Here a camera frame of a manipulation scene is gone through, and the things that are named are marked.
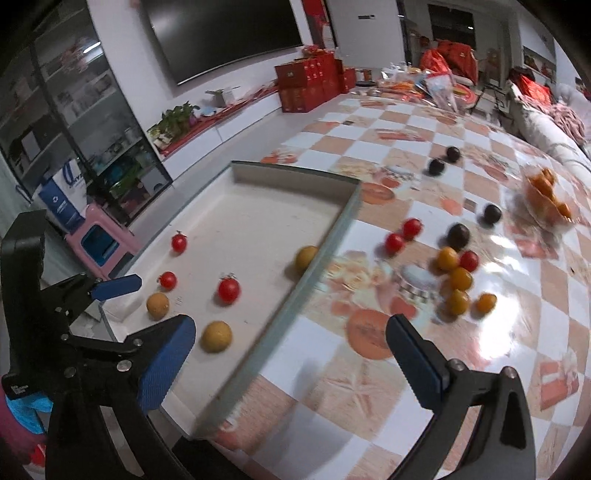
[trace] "red bag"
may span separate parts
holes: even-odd
[[[423,54],[421,57],[420,67],[421,70],[426,69],[435,73],[448,73],[449,75],[452,74],[449,65],[435,48],[431,48]]]
[[[472,53],[472,47],[450,40],[441,40],[437,51],[443,56],[454,74],[478,83],[478,63]]]
[[[520,75],[518,87],[521,93],[538,100],[539,103],[543,105],[552,104],[550,100],[550,89],[548,87],[542,87],[539,83],[532,82],[524,75]]]

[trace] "glass cabinet door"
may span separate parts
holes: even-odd
[[[44,174],[76,158],[37,82],[29,48],[13,59],[0,79],[0,145],[29,194]]]
[[[169,177],[115,80],[86,2],[60,3],[38,27],[33,46],[33,64],[87,167],[89,194],[109,192],[133,219]]]

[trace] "rectangular tray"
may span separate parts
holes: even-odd
[[[159,291],[158,276],[170,270],[178,286],[168,292],[170,311],[196,323],[195,346],[162,404],[187,437],[211,433],[231,412],[284,336],[317,283],[361,202],[358,180],[307,168],[233,161],[193,198],[136,256],[125,274],[136,273],[140,291],[101,305],[113,339],[153,325],[145,308]],[[187,250],[176,255],[170,239],[182,231]],[[295,253],[317,245],[299,278]],[[241,296],[219,303],[220,277],[232,273]],[[207,324],[223,320],[233,341],[224,352],[202,350]]]

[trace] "table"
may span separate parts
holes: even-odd
[[[438,179],[424,174],[447,146],[463,158]],[[514,366],[527,392],[539,478],[555,470],[591,410],[587,192],[536,148],[477,118],[386,99],[349,96],[262,159],[363,180],[358,220],[321,282],[242,401],[212,440],[255,479],[381,479],[430,418],[385,347],[379,326],[403,312],[448,358],[498,372]],[[519,166],[555,170],[584,221],[555,248],[516,217]],[[478,224],[488,203],[503,220]],[[409,217],[425,228],[396,257],[381,244]],[[481,260],[470,296],[490,291],[484,319],[441,315],[431,267],[456,222]],[[478,415],[473,408],[440,475],[454,469]]]

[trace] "cherry tomato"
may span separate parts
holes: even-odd
[[[402,234],[406,240],[412,240],[423,230],[423,224],[418,218],[410,218],[402,226]]]
[[[223,277],[217,286],[217,296],[224,303],[234,303],[240,296],[240,284],[232,275]]]
[[[404,248],[404,238],[397,233],[391,233],[386,237],[384,247],[390,255],[397,254]]]
[[[170,245],[176,253],[181,254],[187,249],[187,237],[178,232],[172,238]]]
[[[465,268],[468,272],[473,272],[478,268],[480,260],[472,250],[468,250],[460,257],[460,267]]]
[[[177,276],[172,272],[164,272],[159,276],[158,282],[165,290],[172,290],[177,286]]]

